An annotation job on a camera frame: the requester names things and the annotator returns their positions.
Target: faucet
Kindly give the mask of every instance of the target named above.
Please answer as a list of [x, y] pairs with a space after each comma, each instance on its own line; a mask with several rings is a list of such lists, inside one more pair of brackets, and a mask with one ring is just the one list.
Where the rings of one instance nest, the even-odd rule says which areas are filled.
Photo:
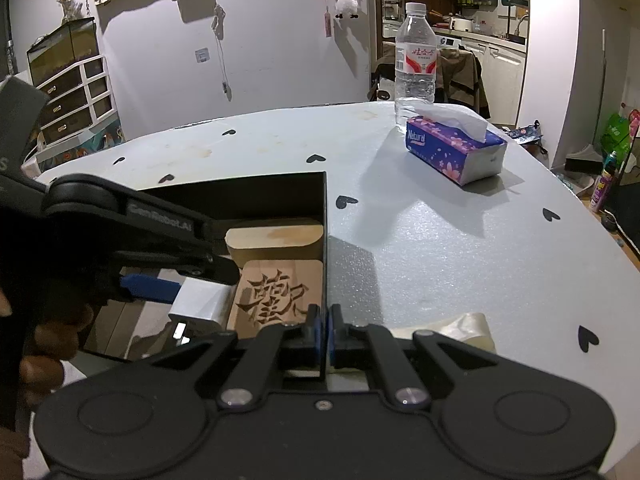
[[518, 20], [518, 24], [516, 25], [516, 36], [519, 36], [519, 35], [520, 35], [520, 24], [521, 24], [525, 19], [526, 19], [526, 20], [528, 20], [528, 19], [529, 19], [529, 13], [528, 13], [528, 12]]

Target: wall socket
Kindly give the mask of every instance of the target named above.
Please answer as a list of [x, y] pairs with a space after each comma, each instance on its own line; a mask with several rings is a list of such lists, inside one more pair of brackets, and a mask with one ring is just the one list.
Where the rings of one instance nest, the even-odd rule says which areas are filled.
[[196, 61], [198, 63], [204, 63], [210, 59], [209, 49], [201, 48], [200, 50], [196, 50]]

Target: water bottle label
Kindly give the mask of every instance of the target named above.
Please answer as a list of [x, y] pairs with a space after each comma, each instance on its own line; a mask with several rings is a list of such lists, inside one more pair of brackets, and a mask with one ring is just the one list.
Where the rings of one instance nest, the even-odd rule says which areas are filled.
[[405, 74], [436, 73], [438, 49], [421, 43], [396, 43], [396, 70]]

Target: white table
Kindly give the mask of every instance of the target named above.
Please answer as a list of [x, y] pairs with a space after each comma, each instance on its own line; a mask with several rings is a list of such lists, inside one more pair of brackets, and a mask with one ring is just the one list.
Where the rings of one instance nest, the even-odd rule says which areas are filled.
[[[315, 153], [326, 161], [308, 164]], [[618, 430], [602, 470], [640, 442], [640, 274], [516, 144], [499, 178], [461, 189], [407, 152], [393, 103], [270, 110], [141, 137], [40, 181], [92, 173], [146, 189], [168, 173], [175, 179], [162, 186], [297, 171], [327, 172], [328, 303], [347, 321], [396, 328], [484, 312], [498, 353], [610, 402]], [[359, 202], [338, 209], [338, 195]], [[548, 222], [543, 208], [561, 220]], [[580, 325], [600, 338], [588, 353]]]

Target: drawer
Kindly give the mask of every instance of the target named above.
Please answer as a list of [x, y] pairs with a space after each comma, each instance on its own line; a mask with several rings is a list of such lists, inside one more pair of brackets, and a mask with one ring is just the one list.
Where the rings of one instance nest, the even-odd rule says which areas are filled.
[[47, 143], [55, 142], [58, 139], [62, 139], [62, 137], [74, 134], [83, 128], [91, 126], [91, 123], [91, 112], [87, 107], [45, 128], [42, 131], [42, 135]]
[[107, 78], [101, 77], [89, 83], [89, 95], [93, 97], [98, 97], [98, 95], [104, 94], [108, 90], [107, 88]]
[[107, 97], [100, 99], [94, 103], [94, 110], [96, 118], [102, 117], [105, 113], [111, 110], [113, 107], [111, 106], [111, 97], [107, 95]]
[[40, 114], [40, 124], [49, 124], [58, 117], [62, 117], [77, 108], [82, 108], [86, 104], [86, 94], [84, 88], [74, 90], [71, 94], [65, 95], [63, 98], [49, 103], [42, 109]]
[[54, 79], [51, 83], [43, 86], [41, 90], [49, 96], [49, 99], [55, 99], [64, 92], [75, 88], [82, 83], [80, 77], [80, 67], [76, 66], [73, 70], [64, 73], [59, 78]]
[[84, 64], [84, 73], [86, 78], [89, 79], [94, 75], [98, 75], [104, 72], [102, 68], [102, 58], [94, 59], [93, 61], [86, 62]]

